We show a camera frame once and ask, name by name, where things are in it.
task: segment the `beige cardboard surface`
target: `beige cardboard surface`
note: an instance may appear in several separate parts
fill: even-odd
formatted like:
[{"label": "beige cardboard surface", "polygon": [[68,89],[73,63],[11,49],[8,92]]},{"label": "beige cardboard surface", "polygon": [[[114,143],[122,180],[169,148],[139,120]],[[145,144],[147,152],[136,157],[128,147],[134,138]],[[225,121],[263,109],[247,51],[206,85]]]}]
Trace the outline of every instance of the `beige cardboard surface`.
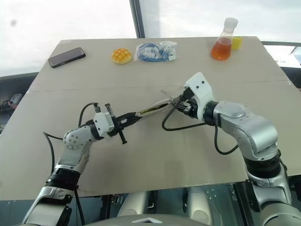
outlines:
[{"label": "beige cardboard surface", "polygon": [[[180,58],[175,62],[166,63],[167,66],[151,64],[154,68],[152,74],[149,72],[150,65],[142,62],[106,66],[110,62],[103,59],[100,61],[102,63],[95,64],[91,70],[85,66],[85,73],[81,71],[83,65],[76,66],[76,63],[82,64],[83,61],[80,60],[73,64],[77,70],[70,67],[71,63],[57,68],[60,69],[57,73],[56,69],[48,68],[46,63],[0,136],[0,200],[34,199],[44,186],[50,174],[51,158],[48,143],[42,135],[43,131],[62,137],[66,131],[77,126],[82,107],[91,101],[99,102],[102,107],[105,103],[110,103],[117,116],[139,110],[164,98],[161,89],[178,89],[179,84],[182,86],[198,71],[203,72],[210,82],[216,100],[246,104],[255,113],[273,121],[279,133],[278,145],[282,151],[282,160],[288,166],[288,174],[300,174],[301,167],[296,161],[301,157],[298,147],[301,122],[297,120],[301,114],[300,92],[268,56],[256,38],[244,39],[258,46],[257,54],[260,57],[253,58],[256,62],[257,58],[265,61],[265,68],[262,69],[265,73],[262,76],[252,76],[248,70],[244,75],[234,75],[229,72],[234,67],[232,61],[229,61],[232,66],[221,62],[229,74],[215,72],[209,76],[204,71],[209,72],[212,65],[202,66],[200,70],[196,70],[198,65],[194,65],[194,71],[187,67],[186,70],[190,73],[187,74],[184,73],[185,68],[177,66],[182,64]],[[191,40],[201,43],[207,39],[176,40],[179,42],[178,48],[181,49],[180,46],[191,47]],[[137,40],[120,41],[137,43]],[[73,42],[82,43],[80,46],[86,42],[98,42],[107,46],[106,48],[114,48],[117,41],[79,40],[63,44],[71,45],[71,48],[79,45]],[[180,56],[186,55],[188,51],[194,54],[187,48],[186,51],[179,50]],[[84,65],[91,64],[87,59],[88,54]],[[91,57],[91,60],[96,63],[95,57]],[[243,69],[241,64],[249,68],[248,61],[239,63],[238,58],[237,61],[236,68]],[[174,63],[183,75],[174,71],[171,76],[169,71],[173,71],[174,68],[168,66],[170,63]],[[132,69],[128,68],[126,74],[121,74],[117,73],[120,67]],[[124,134],[128,143],[125,145],[121,144],[118,136],[94,143],[89,163],[79,181],[79,194],[118,194],[246,179],[245,164],[239,150],[228,156],[219,155],[215,151],[213,128],[203,126],[166,132],[161,128],[165,114],[157,114],[126,128]],[[87,109],[84,120],[91,119],[93,115],[93,108]],[[167,125],[178,127],[196,122],[183,114],[175,113]],[[58,140],[52,142],[57,161],[63,152],[63,144]],[[222,131],[219,133],[218,143],[224,151],[235,145],[234,139]]]}]

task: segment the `black phone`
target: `black phone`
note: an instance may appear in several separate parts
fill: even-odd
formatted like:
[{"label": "black phone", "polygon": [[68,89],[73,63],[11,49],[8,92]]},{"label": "black phone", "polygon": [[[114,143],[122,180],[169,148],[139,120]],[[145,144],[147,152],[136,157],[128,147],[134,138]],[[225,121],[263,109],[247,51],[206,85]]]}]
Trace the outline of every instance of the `black phone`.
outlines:
[{"label": "black phone", "polygon": [[86,54],[84,53],[82,48],[75,48],[59,55],[53,56],[49,58],[48,61],[52,68],[56,68],[71,61],[81,59],[85,56]]}]

